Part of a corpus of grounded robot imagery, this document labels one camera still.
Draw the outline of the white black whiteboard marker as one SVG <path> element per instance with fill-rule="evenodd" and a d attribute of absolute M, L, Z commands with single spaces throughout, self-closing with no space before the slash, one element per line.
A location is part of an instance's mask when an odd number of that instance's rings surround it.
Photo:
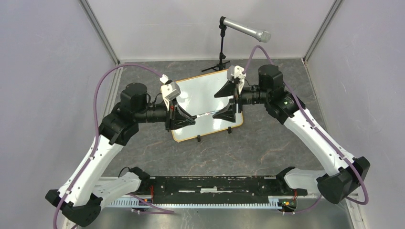
<path fill-rule="evenodd" d="M 213 111 L 205 112 L 205 113 L 202 113 L 202 114 L 194 115 L 194 116 L 192 116 L 192 118 L 197 119 L 197 118 L 200 118 L 200 117 L 203 117 L 203 116 L 213 115 L 213 114 L 215 114 L 217 112 L 219 112 L 219 110 L 213 110 Z"/>

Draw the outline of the yellow framed whiteboard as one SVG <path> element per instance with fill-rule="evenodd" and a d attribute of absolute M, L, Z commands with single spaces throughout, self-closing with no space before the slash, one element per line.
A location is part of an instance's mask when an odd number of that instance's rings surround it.
<path fill-rule="evenodd" d="M 178 80 L 181 94 L 177 97 L 179 105 L 191 115 L 198 115 L 213 110 L 223 109 L 231 97 L 214 98 L 214 94 L 227 81 L 227 71 L 222 70 L 188 79 Z M 236 122 L 213 119 L 213 115 L 197 118 L 195 125 L 172 130 L 174 141 L 182 142 L 199 136 L 209 135 L 243 124 L 243 114 L 236 114 Z"/>

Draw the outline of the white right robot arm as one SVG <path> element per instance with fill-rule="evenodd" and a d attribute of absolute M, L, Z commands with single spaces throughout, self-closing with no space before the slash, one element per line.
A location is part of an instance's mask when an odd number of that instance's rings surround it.
<path fill-rule="evenodd" d="M 322 170 L 285 169 L 276 181 L 277 191 L 287 195 L 294 189 L 304 189 L 338 204 L 360 188 L 364 195 L 361 204 L 366 205 L 369 196 L 364 180 L 370 162 L 345 150 L 319 125 L 284 82 L 283 73 L 277 66 L 261 66 L 257 85 L 245 86 L 245 78 L 243 67 L 229 67 L 225 85 L 215 94 L 216 98 L 228 97 L 229 102 L 214 118 L 234 122 L 244 105 L 263 104 L 267 113 L 294 133 L 322 165 Z"/>

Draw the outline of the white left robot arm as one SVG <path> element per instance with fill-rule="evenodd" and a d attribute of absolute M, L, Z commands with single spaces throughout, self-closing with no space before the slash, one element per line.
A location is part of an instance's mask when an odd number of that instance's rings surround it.
<path fill-rule="evenodd" d="M 145 194 L 151 187 L 150 176 L 133 167 L 123 176 L 97 188 L 96 184 L 112 159 L 139 131 L 141 123 L 163 122 L 166 130 L 195 124 L 195 119 L 177 102 L 180 87 L 173 81 L 160 88 L 163 101 L 153 104 L 146 85 L 131 83 L 121 92 L 120 101 L 97 128 L 88 153 L 59 189 L 45 198 L 68 220 L 80 227 L 90 225 L 101 210 L 118 198 L 133 192 Z"/>

